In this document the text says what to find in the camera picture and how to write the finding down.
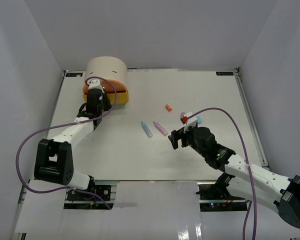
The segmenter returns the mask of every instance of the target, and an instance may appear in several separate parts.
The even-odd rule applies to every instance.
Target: small orange block
[[[171,112],[172,111],[172,108],[167,104],[167,105],[165,105],[165,108],[169,111],[169,112]]]

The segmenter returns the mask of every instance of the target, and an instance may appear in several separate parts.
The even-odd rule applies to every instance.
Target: pink marker
[[[159,132],[163,134],[163,136],[167,136],[168,135],[167,130],[165,130],[164,127],[161,126],[159,123],[157,123],[157,122],[154,121],[153,124],[154,124],[155,128],[158,129]]]

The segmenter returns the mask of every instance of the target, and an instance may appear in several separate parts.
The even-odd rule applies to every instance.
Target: wire
[[[244,218],[244,223],[243,223],[242,240],[246,240],[246,225],[247,225],[251,205],[252,205],[251,201],[249,201],[248,210],[246,211],[245,218]]]
[[[221,111],[223,113],[225,113],[232,121],[236,131],[238,132],[239,134],[239,137],[240,137],[240,140],[241,140],[241,144],[242,144],[242,147],[243,147],[243,152],[244,152],[244,157],[245,157],[245,161],[246,161],[246,164],[247,164],[247,168],[248,168],[248,172],[249,172],[249,177],[250,177],[250,182],[251,182],[251,188],[252,188],[252,198],[253,198],[253,232],[252,232],[252,240],[255,240],[256,239],[256,234],[257,234],[257,197],[256,197],[256,189],[255,189],[255,181],[254,181],[254,178],[252,176],[252,171],[251,171],[251,167],[249,165],[249,160],[248,160],[248,153],[247,153],[247,148],[246,148],[246,145],[245,145],[245,142],[244,142],[244,138],[242,137],[242,134],[239,130],[239,127],[238,125],[236,124],[235,120],[233,119],[233,117],[225,110],[223,110],[222,108],[219,108],[219,107],[209,107],[209,108],[205,108],[203,110],[200,110],[194,114],[192,114],[191,116],[189,116],[187,119],[190,119],[190,118],[193,118],[194,116],[198,115],[198,114],[201,114],[205,111],[209,111],[209,110],[218,110],[218,111]]]
[[[32,193],[35,193],[35,194],[48,194],[48,193],[52,193],[52,192],[55,192],[55,191],[58,191],[58,190],[61,190],[61,189],[69,189],[70,188],[68,186],[62,186],[62,187],[57,187],[57,188],[54,188],[54,189],[51,189],[51,190],[38,191],[38,190],[32,189],[31,187],[29,187],[27,185],[26,181],[23,179],[23,177],[21,175],[20,166],[19,166],[19,158],[20,158],[20,153],[21,153],[21,150],[22,150],[23,146],[26,144],[26,142],[30,138],[32,138],[33,136],[35,136],[35,135],[37,135],[39,133],[42,133],[42,132],[45,132],[45,131],[48,131],[48,130],[63,128],[63,127],[69,127],[69,126],[73,126],[73,125],[76,125],[76,124],[84,124],[84,123],[88,123],[88,122],[92,122],[92,121],[95,121],[95,120],[102,119],[105,116],[107,116],[114,109],[114,106],[117,103],[117,90],[116,90],[115,86],[110,81],[108,81],[108,80],[106,80],[106,79],[104,79],[102,77],[99,77],[99,76],[91,76],[91,77],[87,78],[85,80],[85,82],[87,82],[90,79],[100,79],[100,80],[103,80],[103,81],[105,81],[106,83],[108,83],[113,88],[113,90],[114,90],[114,102],[113,102],[113,105],[111,106],[111,108],[109,109],[109,111],[106,114],[102,115],[102,116],[98,116],[98,117],[95,117],[95,118],[92,118],[92,119],[88,119],[88,120],[84,120],[84,121],[79,121],[78,123],[77,122],[71,122],[71,123],[61,124],[61,125],[57,125],[57,126],[46,127],[46,128],[43,128],[41,130],[38,130],[38,131],[35,131],[35,132],[31,133],[29,136],[27,136],[22,141],[22,143],[20,144],[20,146],[19,146],[19,148],[18,148],[18,150],[16,152],[16,156],[15,156],[15,168],[16,168],[16,173],[18,175],[18,178],[19,178],[20,182],[22,183],[22,185],[28,191],[30,191]],[[77,191],[78,193],[93,195],[93,196],[99,198],[108,207],[108,209],[111,209],[109,207],[109,205],[103,199],[101,199],[101,197],[99,197],[97,194],[92,193],[92,192],[88,192],[88,191],[78,190],[78,189],[75,189],[75,191]]]

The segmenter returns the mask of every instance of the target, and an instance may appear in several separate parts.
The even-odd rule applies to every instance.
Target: robotic arm
[[[168,136],[173,149],[181,140],[183,148],[190,146],[199,153],[206,163],[223,174],[214,185],[214,190],[228,196],[236,196],[252,201],[252,188],[248,165],[233,150],[217,143],[207,127],[198,127],[197,118],[189,120],[193,113],[186,113],[181,120],[185,127],[174,130]],[[257,203],[273,210],[288,224],[300,229],[300,176],[288,178],[270,172],[255,164],[250,166],[255,183]]]
[[[36,179],[80,190],[86,190],[92,185],[90,183],[93,182],[93,177],[74,170],[72,151],[98,127],[102,119],[79,122],[101,116],[111,108],[111,103],[99,79],[90,82],[86,99],[75,118],[78,124],[68,127],[52,139],[42,139],[39,142],[34,167]]]

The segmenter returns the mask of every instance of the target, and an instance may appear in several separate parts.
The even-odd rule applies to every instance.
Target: black label
[[[65,74],[66,77],[82,77],[82,72],[68,72]]]
[[[233,76],[234,73],[232,71],[216,71],[217,76]]]

